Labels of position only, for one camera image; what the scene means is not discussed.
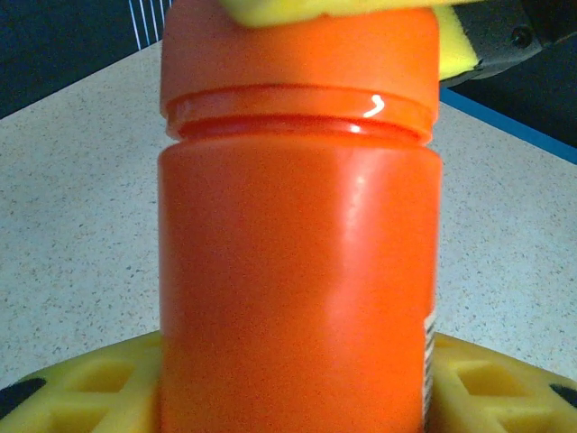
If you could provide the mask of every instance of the yellow sponge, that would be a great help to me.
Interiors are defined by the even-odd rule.
[[[469,3],[476,0],[220,0],[233,19],[247,27],[264,27],[317,18],[367,14],[385,9]]]
[[[454,9],[451,6],[437,6],[433,10],[439,22],[441,38],[439,79],[456,77],[473,70],[479,64],[479,58]]]

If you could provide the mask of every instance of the blue edge strip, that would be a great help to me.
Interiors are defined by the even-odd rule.
[[[501,113],[470,100],[468,97],[463,97],[448,88],[442,88],[441,101],[467,115],[476,117],[486,124],[495,126],[501,131],[531,143],[546,152],[552,153],[553,155],[563,158],[568,162],[572,162],[573,164],[577,164],[577,148],[560,142],[559,140],[555,140],[549,135],[540,133],[533,128],[529,128],[510,117],[506,117]]]

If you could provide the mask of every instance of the orange jar lid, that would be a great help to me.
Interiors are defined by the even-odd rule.
[[[163,38],[160,107],[169,129],[172,117],[182,123],[217,115],[213,102],[228,104],[218,102],[219,94],[235,94],[228,115],[256,115],[258,104],[267,106],[267,115],[366,118],[379,101],[376,106],[353,101],[363,107],[346,114],[354,111],[351,100],[359,99],[353,93],[362,92],[369,103],[372,96],[386,97],[387,113],[397,117],[411,111],[407,104],[414,106],[406,123],[430,130],[438,115],[438,57],[438,26],[429,9],[248,29],[216,0],[180,0],[169,11]],[[251,87],[268,88],[270,97],[267,91],[247,91]],[[243,95],[248,99],[239,103]],[[403,124],[396,118],[392,123]]]

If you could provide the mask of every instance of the table surface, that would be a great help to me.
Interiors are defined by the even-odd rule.
[[[155,44],[0,120],[0,387],[158,328]],[[442,106],[438,329],[577,380],[577,166]]]

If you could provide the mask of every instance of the orange plastic jar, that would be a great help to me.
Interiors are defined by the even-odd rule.
[[[247,30],[181,0],[163,44],[162,432],[421,432],[434,15]]]

